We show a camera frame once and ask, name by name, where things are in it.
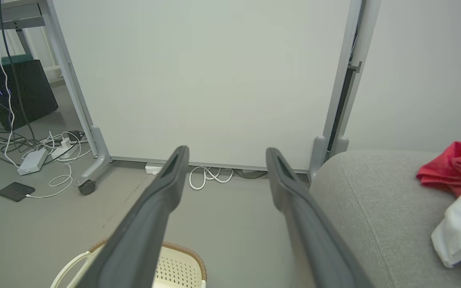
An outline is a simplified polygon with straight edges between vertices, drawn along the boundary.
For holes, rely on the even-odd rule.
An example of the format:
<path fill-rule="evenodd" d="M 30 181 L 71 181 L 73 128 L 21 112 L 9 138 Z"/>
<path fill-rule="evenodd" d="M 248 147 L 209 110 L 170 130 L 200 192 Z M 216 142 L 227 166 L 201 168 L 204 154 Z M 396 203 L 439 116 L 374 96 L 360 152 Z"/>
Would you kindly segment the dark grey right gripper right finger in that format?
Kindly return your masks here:
<path fill-rule="evenodd" d="M 297 288 L 372 288 L 374 285 L 281 152 L 266 151 L 274 205 L 287 222 Z"/>

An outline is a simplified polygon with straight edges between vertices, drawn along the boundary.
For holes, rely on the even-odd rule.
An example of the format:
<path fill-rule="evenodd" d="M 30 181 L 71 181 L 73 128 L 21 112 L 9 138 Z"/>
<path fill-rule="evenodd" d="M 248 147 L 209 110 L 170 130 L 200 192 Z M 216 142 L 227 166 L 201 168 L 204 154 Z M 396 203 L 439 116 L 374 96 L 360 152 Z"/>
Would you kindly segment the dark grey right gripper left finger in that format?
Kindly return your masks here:
<path fill-rule="evenodd" d="M 182 197 L 190 150 L 178 146 L 78 282 L 79 288 L 150 288 L 170 213 Z"/>

